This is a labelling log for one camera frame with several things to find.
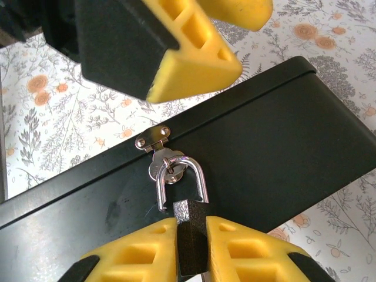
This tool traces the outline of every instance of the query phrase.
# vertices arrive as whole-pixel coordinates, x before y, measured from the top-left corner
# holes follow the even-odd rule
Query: padlock
[[[205,176],[197,161],[187,156],[175,156],[165,159],[164,166],[157,174],[158,208],[166,208],[164,175],[169,169],[179,164],[191,167],[196,174],[197,189],[202,201],[182,200],[173,203],[174,216],[177,218],[177,250],[181,276],[193,276],[205,273],[209,269],[206,217],[214,215],[213,206],[209,205]]]

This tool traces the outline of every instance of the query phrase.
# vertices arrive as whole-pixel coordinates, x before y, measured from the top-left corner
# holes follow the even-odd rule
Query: yellow rubber pad
[[[85,282],[175,282],[175,218],[164,219],[83,256],[100,260]]]
[[[259,31],[273,13],[273,0],[197,0],[206,14],[251,31]]]
[[[177,39],[167,50],[146,100],[160,103],[230,86],[242,65],[195,0],[142,0]]]
[[[212,282],[310,282],[288,253],[301,248],[220,217],[206,217]]]

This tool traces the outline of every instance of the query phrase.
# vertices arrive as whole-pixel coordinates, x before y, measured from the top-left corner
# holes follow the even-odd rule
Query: floral patterned surface
[[[275,0],[255,33],[213,22],[244,65],[237,83],[303,55],[376,133],[375,0]],[[84,80],[42,35],[0,50],[0,67],[10,197],[215,95],[139,101]],[[271,235],[306,249],[337,282],[376,281],[376,172]]]

